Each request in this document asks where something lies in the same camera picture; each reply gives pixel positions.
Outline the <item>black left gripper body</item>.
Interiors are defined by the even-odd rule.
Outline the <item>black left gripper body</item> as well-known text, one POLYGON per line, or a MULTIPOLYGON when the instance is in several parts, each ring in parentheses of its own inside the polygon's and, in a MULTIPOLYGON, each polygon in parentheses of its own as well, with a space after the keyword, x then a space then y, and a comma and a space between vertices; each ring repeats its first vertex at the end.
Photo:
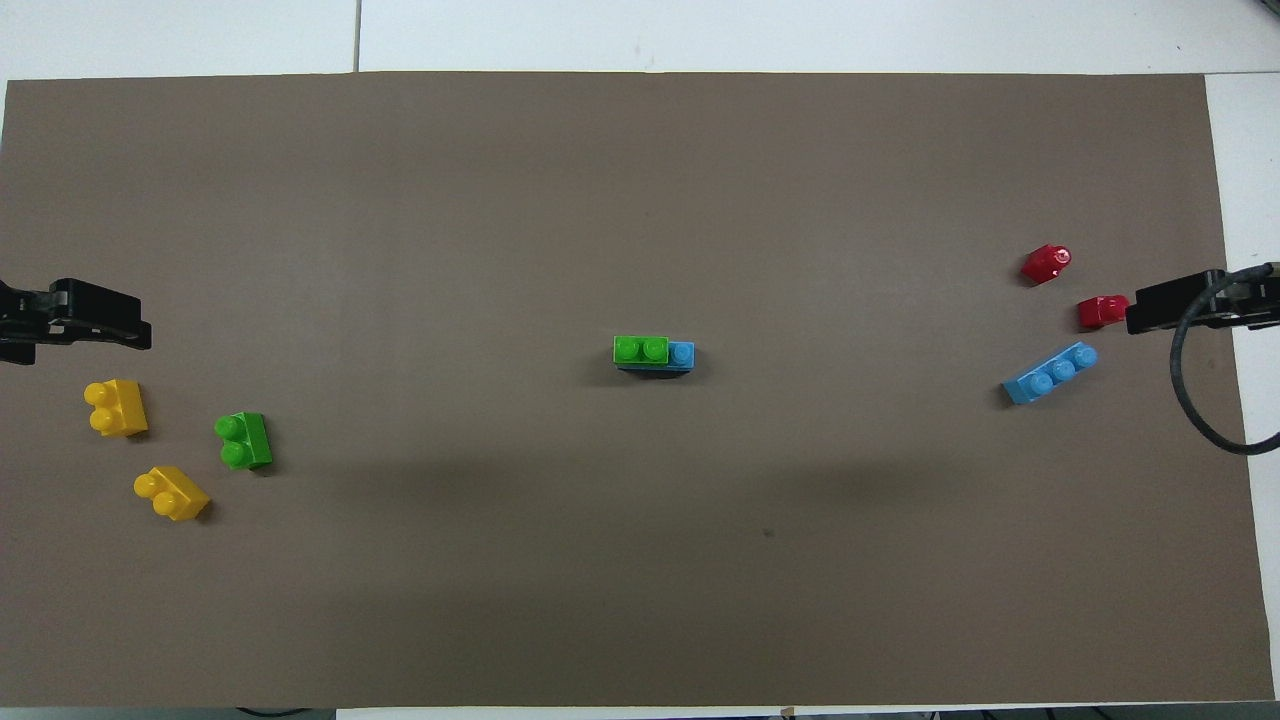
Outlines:
POLYGON ((1 360, 18 366, 32 366, 36 347, 52 336, 50 311, 52 286, 41 290, 19 290, 1 282, 1 360))

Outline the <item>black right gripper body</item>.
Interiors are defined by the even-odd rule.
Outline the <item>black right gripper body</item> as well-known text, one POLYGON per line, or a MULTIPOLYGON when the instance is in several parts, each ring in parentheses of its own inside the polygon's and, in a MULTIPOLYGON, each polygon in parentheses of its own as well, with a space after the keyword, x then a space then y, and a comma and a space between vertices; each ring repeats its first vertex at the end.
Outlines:
POLYGON ((1222 291, 1230 306, 1225 327, 1262 331, 1279 325, 1279 263, 1265 263, 1226 274, 1222 291))

